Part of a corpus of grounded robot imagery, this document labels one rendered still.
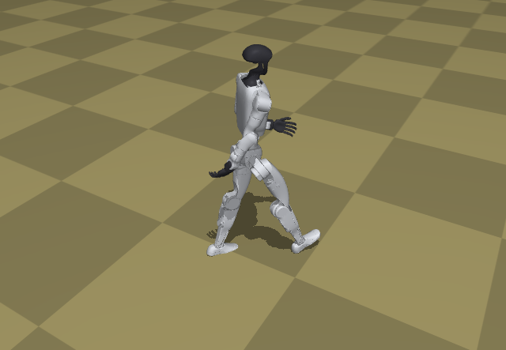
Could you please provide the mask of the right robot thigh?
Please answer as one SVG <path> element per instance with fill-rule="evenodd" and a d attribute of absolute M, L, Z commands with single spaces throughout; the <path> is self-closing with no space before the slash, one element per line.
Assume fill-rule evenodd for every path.
<path fill-rule="evenodd" d="M 278 206 L 289 208 L 289 192 L 285 180 L 279 170 L 266 158 L 258 160 L 255 156 L 249 160 L 250 171 L 265 183 L 267 189 L 276 197 L 270 205 L 270 212 L 275 216 Z M 276 217 L 276 216 L 275 216 Z"/>

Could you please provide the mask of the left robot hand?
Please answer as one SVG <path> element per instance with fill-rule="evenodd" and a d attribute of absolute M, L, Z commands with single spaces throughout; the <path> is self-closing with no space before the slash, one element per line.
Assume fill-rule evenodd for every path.
<path fill-rule="evenodd" d="M 284 120 L 290 120 L 290 119 L 291 119 L 290 117 L 285 117 L 285 118 L 282 118 L 282 119 L 277 119 L 276 121 L 274 121 L 273 119 L 267 119 L 267 122 L 271 122 L 270 128 L 268 130 L 274 129 L 274 130 L 276 130 L 279 133 L 288 134 L 288 135 L 290 135 L 292 137 L 293 135 L 291 133 L 284 131 L 284 130 L 288 130 L 290 132 L 295 133 L 294 130 L 285 128 L 285 127 L 289 127 L 289 128 L 293 128 L 293 129 L 296 130 L 296 127 L 295 127 L 296 123 L 284 121 Z M 286 125 L 286 124 L 292 124 L 292 125 L 295 125 L 295 126 L 290 126 L 290 125 Z"/>

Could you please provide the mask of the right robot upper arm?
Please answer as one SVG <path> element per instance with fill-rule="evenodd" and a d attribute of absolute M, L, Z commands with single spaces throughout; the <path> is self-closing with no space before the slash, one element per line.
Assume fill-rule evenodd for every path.
<path fill-rule="evenodd" d="M 272 101 L 268 94 L 257 91 L 256 97 L 253 100 L 253 110 L 245 126 L 243 137 L 247 134 L 254 134 L 256 141 L 258 140 L 259 134 L 255 129 L 261 125 L 264 117 L 270 111 L 271 105 Z"/>

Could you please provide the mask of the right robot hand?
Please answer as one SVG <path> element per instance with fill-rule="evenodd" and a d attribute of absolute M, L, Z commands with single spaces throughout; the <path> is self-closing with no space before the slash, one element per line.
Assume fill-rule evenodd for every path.
<path fill-rule="evenodd" d="M 221 169 L 220 171 L 218 171 L 218 173 L 216 172 L 210 172 L 209 171 L 209 174 L 212 178 L 220 178 L 220 177 L 224 177 L 228 174 L 230 174 L 231 172 L 235 171 L 234 170 L 229 170 L 229 168 L 232 166 L 232 163 L 231 161 L 228 161 L 226 164 L 225 164 L 225 168 Z"/>

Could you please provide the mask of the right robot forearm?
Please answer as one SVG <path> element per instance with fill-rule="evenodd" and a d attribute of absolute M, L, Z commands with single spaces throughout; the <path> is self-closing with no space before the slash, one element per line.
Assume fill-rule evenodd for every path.
<path fill-rule="evenodd" d="M 241 140 L 238 140 L 236 148 L 231 153 L 228 161 L 231 161 L 232 166 L 229 170 L 234 170 L 239 167 L 240 161 L 244 158 L 247 151 L 256 143 L 256 136 L 254 134 L 247 134 Z"/>

